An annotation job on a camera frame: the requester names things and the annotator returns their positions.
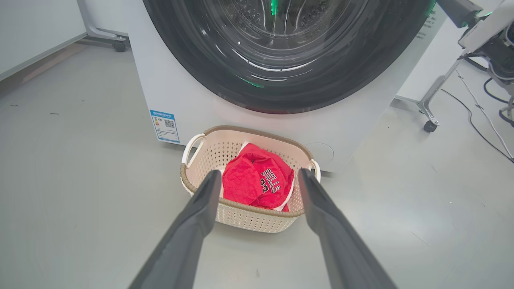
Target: white cable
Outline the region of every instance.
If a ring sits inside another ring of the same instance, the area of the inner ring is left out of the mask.
[[[489,121],[489,124],[491,125],[492,129],[494,130],[494,132],[496,133],[496,135],[498,136],[498,138],[500,139],[501,143],[502,143],[502,146],[503,148],[507,151],[507,154],[509,155],[510,158],[512,158],[512,155],[510,154],[509,152],[509,149],[507,148],[507,145],[505,144],[505,141],[503,140],[503,138],[500,136],[500,134],[498,133],[498,131],[496,130],[496,128],[494,127],[494,125],[492,124],[492,121],[491,119],[489,118],[489,116],[485,113],[484,111],[484,108],[480,105],[479,101],[476,99],[475,95],[471,92],[471,90],[469,89],[469,86],[468,84],[466,83],[466,81],[464,81],[464,78],[461,76],[460,73],[458,73],[458,70],[456,69],[455,70],[457,72],[457,75],[458,77],[462,80],[462,83],[464,83],[464,85],[466,86],[467,90],[469,91],[469,94],[471,94],[471,96],[473,97],[473,99],[475,100],[475,103],[476,103],[476,106],[478,108],[480,108],[480,110],[482,111],[482,113],[485,115],[485,117],[487,118],[487,120]]]

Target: caster wheel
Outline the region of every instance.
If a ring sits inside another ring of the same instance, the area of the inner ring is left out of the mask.
[[[423,129],[428,132],[428,133],[432,133],[435,131],[435,129],[437,129],[437,126],[435,124],[433,124],[430,120],[427,121],[427,123],[425,123],[425,126],[423,127]]]
[[[125,51],[125,44],[122,41],[114,41],[113,47],[117,52]]]

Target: basket rim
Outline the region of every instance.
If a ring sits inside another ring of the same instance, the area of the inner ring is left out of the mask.
[[[236,127],[233,125],[219,125],[217,127],[213,127],[213,128],[206,130],[204,132],[204,134],[205,134],[205,136],[207,136],[213,132],[223,131],[223,130],[250,133],[250,134],[260,135],[260,136],[264,136],[267,138],[272,138],[272,139],[276,139],[279,141],[283,141],[285,143],[288,143],[290,145],[293,145],[293,146],[301,149],[307,155],[307,157],[309,159],[314,159],[314,157],[311,154],[311,152],[309,151],[309,149],[306,148],[305,146],[303,146],[301,143],[296,142],[291,139],[288,139],[288,138],[285,138],[285,137],[266,133],[266,132],[261,132],[261,131],[257,131],[257,130],[246,129],[246,128],[240,128],[240,127]],[[197,188],[189,182],[188,177],[186,176],[186,164],[184,164],[184,163],[180,164],[180,179],[182,180],[186,189],[188,189],[193,194],[196,192]],[[283,217],[283,218],[296,218],[305,213],[305,209],[301,209],[301,210],[295,211],[295,212],[281,212],[281,211],[268,210],[268,209],[253,207],[253,206],[249,206],[249,205],[244,205],[244,204],[240,204],[240,203],[237,203],[237,202],[234,202],[231,200],[227,200],[225,198],[219,198],[219,202],[226,206],[233,207],[236,209],[241,209],[241,210],[245,210],[245,211],[249,211],[249,212],[253,212],[253,213],[264,214],[264,215],[268,215],[268,216],[279,216],[279,217]]]

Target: clothing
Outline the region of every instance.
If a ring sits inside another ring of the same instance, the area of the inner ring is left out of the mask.
[[[295,172],[276,154],[244,143],[223,173],[223,197],[241,204],[289,211]]]

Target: sticker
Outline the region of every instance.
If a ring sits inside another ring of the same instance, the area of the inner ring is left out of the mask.
[[[432,11],[430,11],[427,20],[419,30],[418,34],[415,36],[415,39],[419,39],[422,41],[426,37],[428,37],[428,40],[432,41],[432,39],[435,37],[435,34],[439,31],[439,28],[443,24],[442,21],[446,19],[444,13],[443,16],[439,17],[439,9],[440,6],[434,6]]]
[[[157,138],[164,141],[180,142],[174,115],[153,110],[150,110],[150,114],[152,115]]]

